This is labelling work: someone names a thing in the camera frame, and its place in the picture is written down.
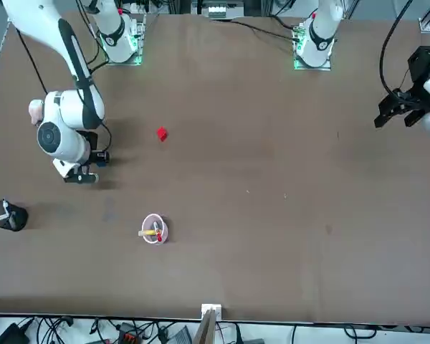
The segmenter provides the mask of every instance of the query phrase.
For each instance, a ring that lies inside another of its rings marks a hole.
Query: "floor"
[[[61,11],[73,8],[73,4],[67,1],[56,1]],[[360,0],[356,9],[354,19],[386,19],[392,20],[396,17],[406,0]],[[307,16],[317,6],[318,0],[298,0],[293,10],[285,11],[284,16]],[[430,0],[415,1],[411,8],[406,12],[405,18],[416,20],[430,6]],[[0,5],[0,46],[6,29],[6,14]],[[21,319],[1,318],[0,334],[13,321],[16,323]],[[90,343],[98,340],[98,336],[88,335],[91,327],[91,320],[77,320],[70,330],[62,328],[61,336],[67,343]],[[195,323],[183,324],[177,323],[170,329],[170,334],[176,333],[184,325],[192,335],[196,333],[197,325]],[[235,340],[235,329],[233,325],[223,324],[224,342],[230,343]],[[33,323],[28,333],[32,339],[31,343],[36,343],[35,332],[36,323]],[[263,338],[266,343],[291,343],[292,326],[285,325],[241,325],[242,336],[246,339]],[[42,328],[42,333],[46,332],[46,327]],[[104,338],[116,338],[115,329],[105,323],[102,327]],[[358,335],[369,334],[360,331]],[[220,335],[216,336],[217,343],[223,343]],[[341,329],[330,328],[298,328],[295,333],[295,343],[352,343],[349,337]],[[379,332],[369,343],[430,343],[430,334],[413,334],[413,333],[394,333]]]
[[[11,324],[19,324],[24,318],[0,318],[0,334],[2,334],[5,329]],[[37,328],[39,319],[34,321],[28,330],[26,335],[30,339],[31,344],[37,343]],[[113,321],[115,324],[121,324],[121,321]],[[136,322],[139,327],[146,322]],[[66,325],[61,326],[58,330],[59,336],[66,343],[76,343],[76,344],[88,344],[97,343],[100,340],[99,335],[94,333],[89,334],[91,325],[93,324],[93,319],[83,319],[75,320],[72,327]],[[169,322],[160,322],[160,326],[167,326]],[[196,334],[199,324],[197,322],[178,322],[172,325],[168,329],[168,336],[171,338],[184,326],[188,328],[190,335],[193,337]],[[228,344],[236,341],[236,330],[234,324],[230,323],[220,323],[221,331],[223,332],[223,338],[221,337],[219,331],[216,331],[215,343],[216,344]],[[247,340],[263,339],[266,344],[291,344],[292,343],[292,332],[294,326],[287,325],[252,325],[252,324],[240,324],[239,328],[241,330],[242,339],[246,342]],[[48,327],[42,324],[40,328],[40,342],[46,333]],[[116,329],[107,321],[100,322],[100,332],[104,340],[110,339],[111,343],[118,338],[118,332]],[[358,336],[369,336],[373,332],[370,330],[358,330]],[[344,330],[338,328],[306,328],[297,327],[295,331],[294,344],[316,344],[316,343],[337,343],[337,344],[352,344],[353,339],[350,339]],[[390,344],[390,343],[402,343],[402,344],[430,344],[430,334],[424,333],[397,333],[388,331],[378,331],[376,336],[370,340],[360,340],[361,343],[369,344]],[[141,343],[151,343],[151,340],[144,340]]]

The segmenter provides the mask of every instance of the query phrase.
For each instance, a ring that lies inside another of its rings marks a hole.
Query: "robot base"
[[[330,71],[331,70],[331,51],[330,51],[330,54],[328,55],[327,62],[320,67],[310,67],[307,64],[305,64],[302,61],[302,59],[298,56],[297,51],[298,51],[298,49],[300,49],[302,41],[305,39],[305,37],[306,37],[306,31],[305,31],[305,28],[303,27],[303,23],[301,23],[298,27],[296,27],[292,30],[292,38],[296,38],[299,40],[298,42],[295,42],[294,40],[292,41],[293,69],[295,69],[295,70],[327,70],[327,71]]]

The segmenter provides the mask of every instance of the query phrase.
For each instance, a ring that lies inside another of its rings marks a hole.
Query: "black cable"
[[[97,37],[93,34],[93,32],[91,30],[92,25],[91,25],[91,22],[89,21],[89,18],[87,17],[87,13],[85,11],[85,7],[80,3],[80,0],[75,0],[75,2],[77,4],[78,12],[80,13],[81,19],[85,23],[86,29],[89,31],[91,37],[95,40],[97,48],[101,49],[104,52],[105,58],[108,61],[108,54],[107,54],[107,52],[105,51],[105,49],[103,49],[102,45],[97,40]],[[94,58],[91,59],[90,62],[88,62],[88,64],[91,63],[91,62],[94,62],[95,59],[97,58],[97,56],[98,56],[98,54],[96,54],[94,56]]]
[[[297,328],[297,326],[295,325],[295,326],[293,327],[293,334],[292,334],[292,342],[291,342],[291,344],[295,344],[295,333],[296,333],[296,328]]]
[[[35,64],[34,58],[32,57],[32,54],[30,54],[29,48],[27,47],[27,44],[24,41],[24,38],[22,37],[21,32],[18,29],[16,29],[16,32],[17,32],[17,35],[19,36],[19,39],[20,39],[22,45],[24,46],[24,49],[26,50],[27,56],[29,57],[30,62],[32,63],[32,66],[34,66],[35,73],[37,74],[37,77],[38,77],[38,80],[40,81],[40,84],[42,85],[44,93],[47,95],[48,94],[48,90],[44,86],[44,83],[43,83],[43,80],[42,80],[42,76],[40,75],[40,73],[38,71],[38,68],[37,68],[37,65]]]
[[[59,320],[56,321],[56,323],[52,322],[51,318],[49,318],[48,320],[51,323],[51,325],[49,325],[46,320],[45,320],[45,322],[49,326],[49,328],[51,328],[51,330],[52,330],[51,342],[52,343],[54,342],[53,338],[54,338],[54,335],[56,335],[57,342],[59,344],[65,344],[65,342],[62,340],[62,338],[59,336],[59,333],[57,333],[57,328],[62,324],[62,320],[59,319]]]
[[[279,14],[281,14],[282,13],[282,11],[285,9],[285,7],[287,7],[287,6],[289,6],[289,8],[288,9],[291,9],[292,7],[293,7],[293,5],[295,4],[295,2],[296,2],[296,0],[288,0],[285,4],[284,4],[284,6],[282,6],[282,8],[279,10],[279,11],[277,11],[277,13],[275,14],[275,16],[278,16]]]
[[[218,327],[219,331],[220,331],[220,336],[221,336],[221,340],[223,341],[223,344],[225,344],[224,342],[224,335],[223,335],[223,331],[220,328],[220,323],[216,322],[216,326]]]
[[[177,322],[174,321],[171,324],[165,326],[164,328],[159,328],[159,326],[158,326],[158,334],[155,335],[153,338],[151,338],[150,341],[147,342],[147,344],[150,344],[151,342],[153,342],[160,335],[161,331],[167,330],[168,328],[170,328],[170,326],[175,325],[176,323]]]
[[[92,68],[92,69],[90,70],[91,74],[94,74],[94,72],[95,72],[96,70],[98,70],[99,68],[101,68],[101,67],[105,66],[108,62],[109,62],[108,60],[107,60],[107,61],[104,61],[104,62],[102,62],[102,63],[98,64],[97,66],[95,66],[94,68]]]
[[[244,340],[242,339],[241,334],[241,328],[237,324],[237,322],[234,323],[234,326],[236,326],[236,344],[244,344]]]
[[[24,321],[26,321],[27,319],[35,319],[35,317],[25,317],[23,320],[21,320],[21,321],[19,321],[18,323],[17,323],[17,325],[18,326],[20,326]]]
[[[398,86],[398,88],[401,88],[401,86],[403,86],[404,80],[406,79],[406,76],[407,76],[408,72],[409,72],[409,68],[405,71],[403,79],[401,81],[401,84],[400,84],[400,86]]]
[[[135,328],[135,338],[138,342],[138,329],[137,329],[137,325],[135,324],[135,320],[132,320],[132,324],[134,324],[134,328]]]
[[[44,318],[42,318],[40,320],[40,322],[38,323],[38,327],[37,327],[37,344],[40,344],[40,328],[42,326]]]
[[[88,65],[93,63],[97,59],[97,57],[99,56],[99,52],[100,52],[99,44],[96,44],[96,47],[97,47],[97,51],[95,52],[94,57],[87,62]]]
[[[381,77],[381,82],[383,87],[386,89],[387,93],[391,96],[394,97],[399,103],[404,104],[404,105],[409,105],[412,108],[417,108],[419,103],[418,102],[413,102],[410,100],[406,100],[403,99],[402,97],[400,97],[399,95],[397,95],[396,93],[394,93],[387,85],[386,83],[386,79],[384,78],[384,56],[386,54],[386,47],[388,44],[388,41],[390,40],[390,38],[392,37],[393,32],[395,31],[396,27],[398,26],[398,23],[400,22],[401,18],[403,17],[403,15],[405,14],[405,12],[408,10],[409,6],[411,5],[411,3],[414,0],[408,0],[406,2],[406,4],[404,5],[403,9],[401,10],[400,14],[398,15],[398,17],[396,17],[395,22],[393,23],[390,31],[387,34],[386,40],[384,41],[384,43],[382,44],[382,49],[381,49],[381,57],[379,58],[379,76]]]
[[[271,36],[275,36],[275,37],[279,37],[279,38],[283,38],[283,39],[288,39],[290,41],[294,40],[292,37],[288,37],[285,36],[283,34],[276,34],[275,32],[271,32],[271,31],[267,31],[265,29],[261,29],[259,27],[254,27],[253,25],[250,24],[246,24],[246,23],[241,23],[240,21],[227,21],[228,23],[233,23],[233,24],[238,24],[238,25],[242,25],[243,27],[249,27],[250,29],[256,30],[256,31],[260,31],[260,32],[264,32],[265,34],[270,34]]]
[[[424,328],[421,326],[418,326],[420,328],[420,331],[413,331],[413,329],[410,326],[405,326],[404,328],[406,328],[410,333],[423,333],[424,332]]]
[[[147,328],[149,328],[151,326],[151,331],[149,335],[146,335],[145,331]],[[145,328],[143,328],[140,332],[140,334],[142,334],[142,339],[143,340],[148,340],[151,338],[151,336],[153,335],[153,331],[155,330],[155,326],[158,328],[158,333],[159,333],[159,322],[153,321],[151,324],[148,324],[148,326],[146,326]]]
[[[102,335],[100,334],[99,326],[97,326],[97,334],[99,335],[100,341],[102,343],[108,343],[105,339],[103,339]]]
[[[293,30],[295,28],[295,25],[286,25],[277,15],[272,14],[270,17],[277,20],[285,29]]]
[[[359,339],[373,339],[377,334],[378,331],[376,329],[373,329],[373,333],[371,333],[370,335],[359,335],[357,334],[357,331],[355,330],[355,328],[350,325],[351,330],[353,331],[353,335],[351,335],[348,331],[347,328],[344,328],[344,333],[345,335],[347,335],[350,339],[354,339],[355,342]]]
[[[310,18],[316,11],[318,10],[318,8],[316,8],[314,11],[310,12],[309,17]]]

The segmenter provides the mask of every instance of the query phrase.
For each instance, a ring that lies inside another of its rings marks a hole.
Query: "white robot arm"
[[[54,158],[53,164],[64,181],[96,182],[97,176],[83,173],[81,167],[92,162],[107,163],[108,152],[96,151],[96,134],[82,130],[101,125],[105,109],[72,27],[52,0],[3,0],[3,5],[19,31],[62,55],[75,82],[76,90],[49,92],[44,101],[31,102],[30,112],[41,109],[39,146]]]
[[[327,62],[343,15],[341,0],[319,0],[317,11],[304,22],[306,37],[297,55],[309,67],[321,67]]]
[[[132,43],[131,19],[127,14],[119,15],[114,0],[81,1],[85,11],[95,20],[109,59],[125,62],[137,52]]]

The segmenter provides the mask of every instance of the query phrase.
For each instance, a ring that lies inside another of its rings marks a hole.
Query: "brown table surface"
[[[344,21],[333,71],[294,71],[289,42],[159,16],[142,67],[95,74],[113,162],[93,186],[64,184],[38,147],[27,105],[42,89],[11,27],[0,198],[30,219],[0,230],[0,312],[198,318],[220,303],[230,319],[430,324],[430,133],[373,126],[390,26]],[[72,88],[60,56],[27,42],[48,89]],[[420,43],[416,22],[398,26],[391,87]],[[168,218],[162,247],[137,237],[150,212]]]

